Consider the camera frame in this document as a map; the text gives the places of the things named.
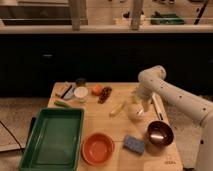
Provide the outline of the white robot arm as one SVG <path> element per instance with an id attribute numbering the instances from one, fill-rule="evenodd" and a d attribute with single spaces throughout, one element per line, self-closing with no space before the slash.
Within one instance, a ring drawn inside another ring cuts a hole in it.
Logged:
<path id="1" fill-rule="evenodd" d="M 138 75 L 138 96 L 147 102 L 156 93 L 197 122 L 203 133 L 194 169 L 213 171 L 213 102 L 166 82 L 165 77 L 166 70 L 160 65 L 141 71 Z"/>

